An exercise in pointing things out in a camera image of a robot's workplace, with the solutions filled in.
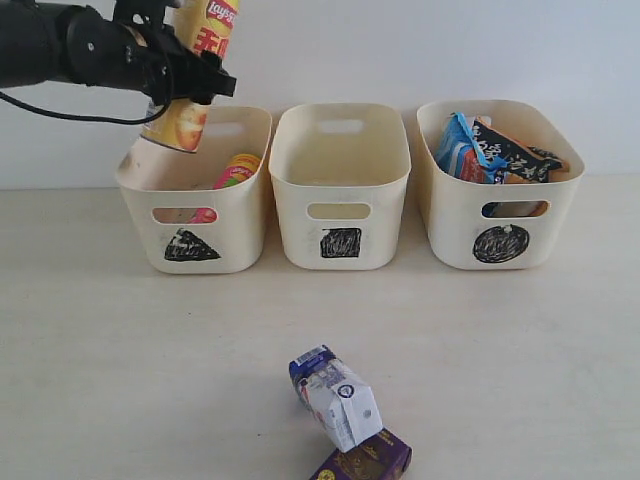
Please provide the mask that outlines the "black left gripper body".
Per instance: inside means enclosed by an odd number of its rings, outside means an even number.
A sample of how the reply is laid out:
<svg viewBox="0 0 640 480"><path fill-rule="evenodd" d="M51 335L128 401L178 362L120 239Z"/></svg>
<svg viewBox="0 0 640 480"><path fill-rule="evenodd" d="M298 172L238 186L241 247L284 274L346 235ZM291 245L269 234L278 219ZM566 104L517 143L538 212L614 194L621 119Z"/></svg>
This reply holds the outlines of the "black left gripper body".
<svg viewBox="0 0 640 480"><path fill-rule="evenodd" d="M171 1L118 1L107 20L90 6L59 17L60 77L70 83L166 98L167 61L159 37Z"/></svg>

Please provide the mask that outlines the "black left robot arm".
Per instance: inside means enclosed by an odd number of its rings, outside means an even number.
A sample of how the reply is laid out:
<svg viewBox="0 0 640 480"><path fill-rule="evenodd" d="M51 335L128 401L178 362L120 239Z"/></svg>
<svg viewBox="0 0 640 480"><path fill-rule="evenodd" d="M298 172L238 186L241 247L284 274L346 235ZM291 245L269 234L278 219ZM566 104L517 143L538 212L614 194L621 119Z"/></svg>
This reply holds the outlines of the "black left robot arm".
<svg viewBox="0 0 640 480"><path fill-rule="evenodd" d="M1 4L1 85L56 81L141 92L157 105L230 97L236 80L214 53L190 51L165 23L175 1L118 1L112 19L91 6Z"/></svg>

